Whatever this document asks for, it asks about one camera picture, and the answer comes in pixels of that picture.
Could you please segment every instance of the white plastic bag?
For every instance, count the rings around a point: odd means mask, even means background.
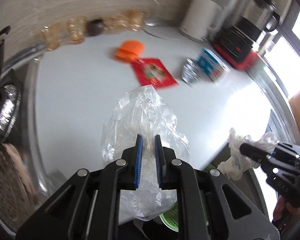
[[[240,153],[240,145],[242,143],[249,143],[271,153],[279,141],[274,133],[266,132],[260,140],[255,142],[252,141],[250,135],[237,135],[235,129],[231,128],[228,142],[231,157],[227,161],[221,162],[218,165],[218,170],[225,174],[229,179],[239,180],[241,179],[243,172],[250,168],[257,168],[260,166],[259,163]]]
[[[167,211],[176,201],[176,190],[161,190],[157,182],[154,136],[172,148],[176,157],[190,161],[189,142],[176,132],[177,118],[153,86],[143,86],[119,99],[109,123],[103,128],[101,151],[106,164],[120,159],[123,150],[143,137],[141,179],[136,191],[122,190],[120,210],[144,221]]]

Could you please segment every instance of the green bowl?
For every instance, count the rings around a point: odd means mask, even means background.
[[[214,166],[209,164],[203,171],[209,172],[210,170],[215,169]],[[174,203],[172,208],[170,208],[168,211],[162,213],[159,215],[162,223],[164,223],[168,228],[171,230],[178,232],[178,202]]]

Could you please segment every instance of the red base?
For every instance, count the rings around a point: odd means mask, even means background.
[[[256,51],[251,50],[250,53],[247,55],[245,60],[241,63],[237,63],[234,61],[233,58],[231,58],[223,49],[221,49],[217,44],[213,44],[213,47],[219,52],[227,61],[231,63],[232,66],[234,66],[237,69],[247,69],[252,65],[254,60],[258,57],[258,54]]]

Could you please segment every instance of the coffee maker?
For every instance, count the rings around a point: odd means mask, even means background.
[[[251,49],[261,32],[274,31],[279,22],[272,0],[250,0],[237,24],[216,39],[213,47],[234,67],[243,69],[255,55]]]

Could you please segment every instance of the perforated metal basket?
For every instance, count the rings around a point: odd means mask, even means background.
[[[32,212],[19,173],[0,143],[0,219],[12,232],[16,232]]]

